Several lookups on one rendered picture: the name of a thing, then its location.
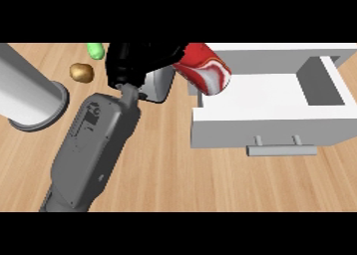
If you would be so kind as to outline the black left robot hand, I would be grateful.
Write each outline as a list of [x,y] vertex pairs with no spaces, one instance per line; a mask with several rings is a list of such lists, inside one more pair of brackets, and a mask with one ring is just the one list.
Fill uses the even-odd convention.
[[108,86],[132,84],[136,88],[145,83],[146,73],[175,64],[188,42],[173,43],[111,43],[107,52],[105,69]]

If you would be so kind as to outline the red and white can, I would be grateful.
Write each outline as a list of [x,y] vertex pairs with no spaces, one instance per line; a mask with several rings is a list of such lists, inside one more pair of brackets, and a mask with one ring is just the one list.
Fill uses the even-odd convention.
[[206,96],[214,96],[225,89],[231,69],[206,43],[189,43],[183,56],[173,67]]

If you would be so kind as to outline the white drawer front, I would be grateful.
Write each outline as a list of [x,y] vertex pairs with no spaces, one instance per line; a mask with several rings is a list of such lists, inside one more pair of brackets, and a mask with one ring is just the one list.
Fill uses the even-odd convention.
[[194,108],[192,148],[246,147],[260,136],[266,145],[333,145],[357,136],[357,106]]

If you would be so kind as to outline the green vegetable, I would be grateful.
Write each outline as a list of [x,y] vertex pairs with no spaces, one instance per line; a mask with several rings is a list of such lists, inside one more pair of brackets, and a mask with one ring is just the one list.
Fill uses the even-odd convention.
[[105,56],[105,49],[101,43],[87,44],[87,53],[93,60],[102,60]]

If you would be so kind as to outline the brown potato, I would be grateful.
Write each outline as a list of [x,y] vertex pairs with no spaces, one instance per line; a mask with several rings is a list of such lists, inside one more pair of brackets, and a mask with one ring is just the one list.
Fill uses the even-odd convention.
[[76,82],[90,83],[95,78],[95,71],[89,64],[76,63],[70,67],[70,76]]

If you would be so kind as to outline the white cylinder with grey rim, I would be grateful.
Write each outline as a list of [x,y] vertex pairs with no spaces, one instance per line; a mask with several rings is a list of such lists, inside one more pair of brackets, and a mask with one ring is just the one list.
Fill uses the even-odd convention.
[[13,48],[0,43],[0,115],[10,126],[24,132],[47,128],[68,103],[64,85],[50,81]]

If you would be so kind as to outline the white cabinet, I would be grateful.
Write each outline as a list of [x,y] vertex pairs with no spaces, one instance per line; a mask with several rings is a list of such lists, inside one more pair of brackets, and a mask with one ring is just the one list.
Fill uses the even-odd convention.
[[355,43],[209,43],[231,68],[223,92],[204,105],[355,105],[337,68]]

